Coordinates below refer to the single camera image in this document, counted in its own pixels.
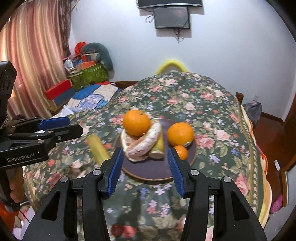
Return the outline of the left hand on handle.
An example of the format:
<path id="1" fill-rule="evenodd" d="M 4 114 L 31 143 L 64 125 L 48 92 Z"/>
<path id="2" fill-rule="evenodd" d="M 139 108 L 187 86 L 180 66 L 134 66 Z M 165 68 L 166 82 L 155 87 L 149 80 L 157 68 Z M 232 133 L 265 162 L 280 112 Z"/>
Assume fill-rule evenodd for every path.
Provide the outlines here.
<path id="1" fill-rule="evenodd" d="M 10 180 L 11 198 L 15 203 L 20 203 L 25 195 L 23 168 L 16 168 L 14 177 Z"/>

